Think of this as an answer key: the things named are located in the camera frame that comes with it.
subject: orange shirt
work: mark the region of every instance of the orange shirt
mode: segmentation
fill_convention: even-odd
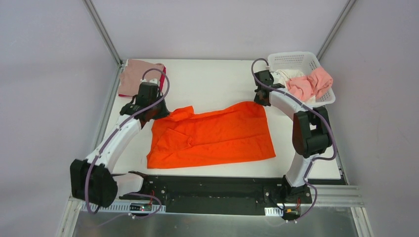
[[[180,168],[275,157],[265,110],[241,102],[194,114],[192,106],[154,121],[148,168]]]

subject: pink cloth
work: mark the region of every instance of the pink cloth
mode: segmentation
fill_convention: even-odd
[[[287,89],[301,101],[307,101],[312,96],[322,97],[332,86],[333,78],[323,67],[314,69],[309,76],[291,78],[287,81]]]

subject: metal frame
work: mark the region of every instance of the metal frame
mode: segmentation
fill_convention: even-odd
[[[319,52],[317,53],[317,58],[319,60],[322,59],[325,52],[329,48],[331,42],[333,41],[334,37],[338,33],[340,27],[342,26],[342,23],[346,19],[348,13],[353,8],[353,5],[355,4],[357,0],[348,0],[345,4],[342,12],[340,13],[339,17],[337,18],[336,22],[334,23],[332,29],[330,30],[329,34],[327,35],[323,45],[321,46]],[[85,6],[87,10],[89,11],[92,20],[94,21],[99,33],[101,34],[103,40],[105,41],[106,46],[109,48],[109,51],[112,54],[112,57],[114,58],[115,62],[119,66],[117,76],[115,78],[115,81],[113,82],[111,91],[108,96],[107,104],[105,107],[105,111],[102,116],[102,120],[99,125],[99,130],[97,132],[97,136],[95,139],[95,147],[101,142],[103,139],[104,133],[106,131],[107,122],[110,117],[110,113],[112,110],[112,106],[117,94],[118,84],[119,84],[119,75],[123,71],[123,64],[124,60],[122,60],[115,49],[115,46],[113,45],[100,17],[97,13],[92,0],[83,0],[85,3]],[[336,158],[338,162],[339,169],[341,171],[341,176],[348,184],[348,180],[346,178],[344,168],[342,166],[342,162],[338,157]],[[359,192],[359,188],[357,186],[350,186],[350,185],[316,185],[316,188],[318,190],[318,198],[316,206],[319,207],[351,207],[353,219],[355,222],[355,226],[358,231],[358,235],[360,237],[373,237],[373,232],[371,229],[371,225],[368,220],[368,216],[366,214],[366,210],[364,207],[364,203],[362,201],[362,196]],[[115,202],[112,205],[118,205],[118,206],[126,206],[131,203],[131,200],[115,200]],[[83,211],[83,201],[75,199],[73,197],[69,198],[69,201],[67,203],[67,207],[64,213],[63,220],[61,222],[61,226],[59,229],[59,233],[57,236],[59,237],[67,237],[72,236],[74,228],[76,226],[77,218],[80,211]],[[103,212],[107,211],[113,211],[113,209],[105,208],[102,210]]]

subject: white plastic basket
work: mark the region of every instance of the white plastic basket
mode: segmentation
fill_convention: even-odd
[[[309,75],[314,69],[320,67],[319,60],[316,55],[312,52],[285,52],[285,53],[273,53],[268,56],[268,63],[272,71],[278,69],[298,69],[305,75]],[[331,104],[336,100],[335,94],[332,88],[315,103],[308,105],[313,107],[319,107],[327,104]]]

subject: gray wall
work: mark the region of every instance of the gray wall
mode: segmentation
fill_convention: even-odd
[[[378,237],[419,231],[418,12],[417,0],[358,1],[321,61],[339,151]]]
[[[346,0],[93,2],[124,59],[255,59],[317,53]]]
[[[116,64],[81,0],[2,0],[0,32],[0,235],[54,236]]]

